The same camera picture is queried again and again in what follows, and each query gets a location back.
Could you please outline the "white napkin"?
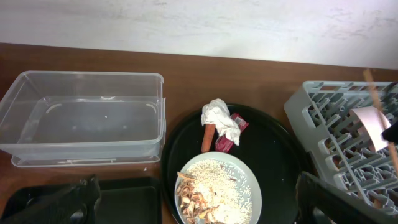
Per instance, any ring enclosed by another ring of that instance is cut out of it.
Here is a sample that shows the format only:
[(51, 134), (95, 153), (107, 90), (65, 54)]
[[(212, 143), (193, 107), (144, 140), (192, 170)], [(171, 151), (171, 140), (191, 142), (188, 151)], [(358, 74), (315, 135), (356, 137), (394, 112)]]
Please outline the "white napkin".
[[(233, 129), (239, 133), (239, 128), (236, 123), (231, 119), (231, 114), (227, 104), (222, 99), (211, 100), (202, 108), (201, 125), (214, 124), (220, 136), (228, 131), (231, 133)], [(235, 145), (239, 145), (238, 140), (235, 140)]]

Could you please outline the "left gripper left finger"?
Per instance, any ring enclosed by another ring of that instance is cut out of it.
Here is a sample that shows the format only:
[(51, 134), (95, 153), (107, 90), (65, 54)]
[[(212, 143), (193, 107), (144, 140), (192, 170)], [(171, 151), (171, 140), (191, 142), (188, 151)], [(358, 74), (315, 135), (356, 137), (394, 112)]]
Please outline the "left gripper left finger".
[(26, 187), (9, 198), (1, 224), (94, 223), (100, 200), (94, 175), (72, 184)]

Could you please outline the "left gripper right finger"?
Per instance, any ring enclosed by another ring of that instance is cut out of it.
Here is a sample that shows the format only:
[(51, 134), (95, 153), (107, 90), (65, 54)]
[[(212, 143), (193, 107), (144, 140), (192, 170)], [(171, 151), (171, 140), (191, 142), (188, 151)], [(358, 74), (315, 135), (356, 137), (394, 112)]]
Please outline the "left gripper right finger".
[(397, 219), (362, 203), (340, 189), (301, 172), (295, 186), (298, 215), (295, 223), (316, 223), (314, 209), (323, 212), (335, 223), (396, 224)]

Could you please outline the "red snack wrapper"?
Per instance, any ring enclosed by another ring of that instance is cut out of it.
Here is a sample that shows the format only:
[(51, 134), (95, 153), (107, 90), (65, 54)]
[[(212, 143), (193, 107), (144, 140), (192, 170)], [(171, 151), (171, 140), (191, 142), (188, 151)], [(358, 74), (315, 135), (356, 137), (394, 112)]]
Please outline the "red snack wrapper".
[(237, 113), (233, 113), (231, 115), (231, 119), (238, 126), (239, 133), (233, 129), (231, 133), (228, 131), (224, 135), (220, 136), (215, 142), (215, 150), (218, 152), (228, 153), (229, 150), (235, 145), (235, 140), (240, 142), (241, 133), (249, 126), (249, 123)]

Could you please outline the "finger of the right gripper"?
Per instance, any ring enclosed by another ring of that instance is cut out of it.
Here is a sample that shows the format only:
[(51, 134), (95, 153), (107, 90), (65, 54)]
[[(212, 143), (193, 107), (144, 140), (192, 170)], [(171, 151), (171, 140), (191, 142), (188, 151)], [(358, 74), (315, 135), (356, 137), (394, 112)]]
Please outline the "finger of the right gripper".
[(396, 121), (393, 125), (383, 131), (382, 137), (388, 142), (398, 144), (398, 122)]

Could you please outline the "rice and food scraps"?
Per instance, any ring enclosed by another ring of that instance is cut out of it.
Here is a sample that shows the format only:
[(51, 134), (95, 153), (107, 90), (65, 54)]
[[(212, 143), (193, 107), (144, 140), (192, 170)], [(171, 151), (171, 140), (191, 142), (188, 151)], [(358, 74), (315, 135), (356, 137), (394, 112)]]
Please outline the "rice and food scraps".
[(235, 165), (207, 159), (178, 172), (177, 209), (187, 224), (248, 224), (252, 218), (251, 187)]

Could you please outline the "wooden chopstick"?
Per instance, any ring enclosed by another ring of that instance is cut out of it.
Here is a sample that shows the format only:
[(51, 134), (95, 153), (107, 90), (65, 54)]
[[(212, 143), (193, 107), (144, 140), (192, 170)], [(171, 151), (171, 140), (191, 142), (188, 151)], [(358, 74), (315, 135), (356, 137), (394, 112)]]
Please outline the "wooden chopstick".
[[(363, 76), (365, 81), (368, 83), (368, 89), (371, 95), (371, 98), (373, 99), (373, 105), (377, 109), (377, 117), (379, 118), (379, 122), (382, 125), (382, 130), (385, 131), (387, 129), (387, 123), (384, 120), (384, 115), (382, 113), (382, 106), (381, 106), (381, 101), (379, 99), (378, 92), (376, 90), (376, 86), (374, 84), (373, 76), (369, 68), (365, 69), (363, 72)], [(394, 170), (397, 174), (397, 151), (396, 147), (393, 142), (388, 142), (387, 148), (390, 152), (390, 158), (392, 161), (392, 165), (394, 167)]]

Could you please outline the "orange carrot piece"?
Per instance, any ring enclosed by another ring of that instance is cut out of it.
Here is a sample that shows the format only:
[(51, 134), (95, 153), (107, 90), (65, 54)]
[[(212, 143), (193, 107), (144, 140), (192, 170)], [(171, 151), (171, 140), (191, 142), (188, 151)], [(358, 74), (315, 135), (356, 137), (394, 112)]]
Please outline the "orange carrot piece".
[(203, 141), (202, 141), (202, 145), (201, 145), (202, 153), (208, 152), (210, 150), (215, 130), (216, 130), (216, 126), (214, 124), (206, 124), (205, 125), (205, 132), (204, 132)]

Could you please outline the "white bowl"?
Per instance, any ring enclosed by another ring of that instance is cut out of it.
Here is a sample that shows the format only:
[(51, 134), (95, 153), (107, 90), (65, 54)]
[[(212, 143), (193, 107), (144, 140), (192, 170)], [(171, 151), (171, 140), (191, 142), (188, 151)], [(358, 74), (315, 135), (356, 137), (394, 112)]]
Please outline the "white bowl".
[(388, 146), (382, 137), (384, 128), (378, 117), (379, 110), (373, 106), (350, 109), (349, 114), (354, 117), (354, 122), (362, 124), (358, 129), (360, 135), (365, 135), (371, 141), (370, 150), (380, 151)]

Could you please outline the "grey plate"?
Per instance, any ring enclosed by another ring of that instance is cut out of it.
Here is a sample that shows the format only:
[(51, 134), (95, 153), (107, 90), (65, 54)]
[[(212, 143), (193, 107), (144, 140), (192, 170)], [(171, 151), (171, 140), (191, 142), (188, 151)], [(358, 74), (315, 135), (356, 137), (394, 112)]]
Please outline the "grey plate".
[(262, 195), (249, 167), (222, 152), (190, 159), (174, 187), (175, 208), (182, 223), (257, 223)]

